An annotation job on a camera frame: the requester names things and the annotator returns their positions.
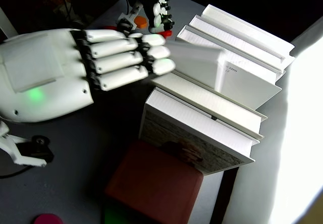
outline table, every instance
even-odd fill
[[[176,21],[173,36],[204,7],[190,0],[171,0]],[[96,20],[91,28],[113,25],[125,0]],[[145,81],[97,95],[95,104],[50,122],[18,125],[7,123],[11,134],[51,140],[54,161],[19,176],[0,180],[0,223],[30,223],[42,213],[54,213],[64,223],[98,224],[104,186],[129,142],[138,135],[143,104],[150,93]],[[21,169],[0,151],[1,175]],[[191,214],[190,224],[207,224],[211,218],[222,173],[204,178]]]

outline orange cap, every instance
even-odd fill
[[[134,20],[134,22],[136,23],[136,25],[139,29],[144,29],[148,25],[146,18],[144,18],[142,16],[137,16],[136,19]]]

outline brown object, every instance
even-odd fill
[[[203,174],[180,160],[137,141],[105,193],[163,224],[187,223]]]
[[[137,16],[134,20],[135,24],[137,25],[137,27],[139,29],[144,29],[147,27],[147,20],[146,18],[142,17],[142,16]]]

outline robotic hand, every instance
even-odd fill
[[[10,38],[0,44],[0,117],[20,123],[54,119],[92,104],[93,90],[168,73],[175,64],[164,43],[161,35],[127,37],[114,30],[58,29]],[[8,135],[0,121],[0,148],[17,164],[45,166],[43,158],[22,153],[26,147],[18,144],[24,142]],[[43,146],[37,140],[29,146],[39,156]]]
[[[174,22],[171,20],[172,15],[169,14],[171,7],[168,5],[169,0],[128,0],[132,6],[132,11],[125,15],[121,14],[118,18],[118,30],[127,34],[131,30],[136,29],[137,25],[134,19],[143,8],[149,19],[149,31],[151,33],[159,33],[171,30]]]

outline dark background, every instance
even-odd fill
[[[71,0],[82,18],[94,19],[117,0]],[[323,15],[323,0],[193,0],[204,6],[212,4],[248,21],[284,40],[291,41]],[[0,0],[19,33],[70,26],[57,17],[42,0]]]

